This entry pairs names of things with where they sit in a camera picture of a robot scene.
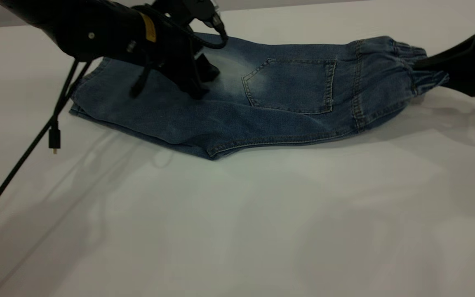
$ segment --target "cable connector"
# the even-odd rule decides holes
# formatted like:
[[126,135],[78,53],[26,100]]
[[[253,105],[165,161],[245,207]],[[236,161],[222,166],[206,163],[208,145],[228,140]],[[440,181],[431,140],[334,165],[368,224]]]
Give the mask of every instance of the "cable connector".
[[58,129],[58,121],[56,121],[49,130],[49,148],[52,149],[54,154],[58,154],[58,150],[62,148],[61,145],[61,133],[60,129]]

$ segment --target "yellow label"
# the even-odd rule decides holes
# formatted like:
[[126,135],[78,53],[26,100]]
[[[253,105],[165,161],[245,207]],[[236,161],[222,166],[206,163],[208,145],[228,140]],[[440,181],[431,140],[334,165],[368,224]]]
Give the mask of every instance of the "yellow label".
[[142,13],[140,15],[142,16],[142,18],[144,19],[144,23],[146,24],[146,39],[153,43],[156,43],[157,32],[155,31],[155,24],[147,15]]

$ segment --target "black cable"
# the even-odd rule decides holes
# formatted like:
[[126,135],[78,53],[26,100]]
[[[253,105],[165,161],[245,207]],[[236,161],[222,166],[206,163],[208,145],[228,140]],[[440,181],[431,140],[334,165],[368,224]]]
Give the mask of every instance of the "black cable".
[[25,151],[23,156],[21,156],[20,160],[14,166],[12,171],[10,171],[10,173],[6,177],[5,181],[1,184],[1,186],[0,186],[0,197],[3,194],[3,192],[5,191],[5,189],[7,188],[7,186],[10,184],[10,182],[12,181],[12,179],[14,178],[16,173],[19,171],[21,166],[23,166],[23,164],[25,163],[27,158],[30,156],[32,151],[38,146],[38,143],[45,136],[45,134],[47,133],[49,128],[51,128],[53,126],[53,123],[55,123],[56,127],[58,127],[58,116],[62,112],[64,106],[68,103],[70,97],[72,96],[74,90],[76,89],[76,86],[78,85],[78,83],[81,81],[81,79],[85,75],[85,72],[87,71],[87,69],[89,69],[89,66],[91,66],[91,62],[87,62],[85,64],[84,68],[82,69],[81,73],[78,75],[78,78],[76,79],[76,81],[74,81],[71,88],[69,88],[69,86],[71,85],[71,81],[74,77],[74,73],[76,72],[78,63],[79,62],[77,60],[74,60],[74,63],[72,65],[71,70],[69,71],[68,77],[66,79],[66,82],[64,83],[62,91],[60,92],[58,103],[56,104],[56,107],[54,109],[54,113],[53,113],[52,117],[49,119],[47,124],[45,124],[45,126],[41,129],[38,136],[34,139],[34,141],[32,141],[31,145]]
[[223,22],[221,22],[220,19],[218,19],[217,24],[214,25],[214,29],[220,34],[222,42],[217,44],[217,43],[211,43],[208,42],[199,36],[195,35],[194,32],[188,30],[187,28],[177,24],[174,22],[172,19],[161,13],[160,11],[157,11],[155,8],[151,7],[151,5],[138,5],[138,6],[133,6],[133,9],[136,11],[139,11],[145,15],[153,16],[159,19],[161,22],[165,24],[170,24],[171,26],[175,27],[179,32],[185,34],[186,36],[196,40],[199,42],[201,45],[204,47],[207,47],[209,49],[215,49],[215,50],[220,50],[223,47],[226,46],[228,43],[228,35],[226,34],[225,26],[223,25]]

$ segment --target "denim jeans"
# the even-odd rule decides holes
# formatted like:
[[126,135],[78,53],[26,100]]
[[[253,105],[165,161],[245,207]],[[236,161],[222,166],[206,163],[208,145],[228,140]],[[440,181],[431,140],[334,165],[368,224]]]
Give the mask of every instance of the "denim jeans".
[[202,100],[157,71],[133,99],[129,91],[141,67],[104,59],[77,88],[71,113],[215,160],[247,147],[352,137],[448,79],[444,72],[414,71],[426,52],[386,36],[348,45],[259,45],[232,38],[225,49],[204,53],[221,74],[207,84]]

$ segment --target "pocket stitching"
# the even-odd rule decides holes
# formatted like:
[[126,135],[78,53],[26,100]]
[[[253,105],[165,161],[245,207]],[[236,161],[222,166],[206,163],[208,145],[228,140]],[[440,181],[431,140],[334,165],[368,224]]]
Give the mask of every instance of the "pocket stitching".
[[[326,89],[324,90],[324,109],[319,109],[318,111],[302,111],[298,109],[292,109],[292,108],[281,108],[281,107],[268,107],[268,106],[260,106],[260,104],[254,100],[254,97],[252,96],[252,92],[249,87],[249,80],[253,78],[256,74],[258,74],[263,68],[266,66],[269,66],[271,62],[285,62],[285,63],[301,63],[301,64],[323,64],[327,67],[327,77],[325,80],[325,87]],[[267,108],[267,109],[278,109],[281,111],[291,111],[291,112],[296,112],[296,113],[303,113],[303,114],[308,114],[308,115],[319,115],[322,113],[330,113],[332,111],[332,93],[333,93],[333,83],[334,83],[334,77],[335,77],[335,72],[336,72],[336,66],[337,66],[338,60],[337,59],[329,59],[329,60],[304,60],[304,59],[267,59],[266,62],[264,62],[262,65],[260,65],[258,68],[254,69],[251,73],[249,73],[246,76],[243,76],[241,81],[243,82],[243,87],[245,88],[245,94],[247,94],[247,99],[249,100],[249,103],[253,107],[257,108]]]

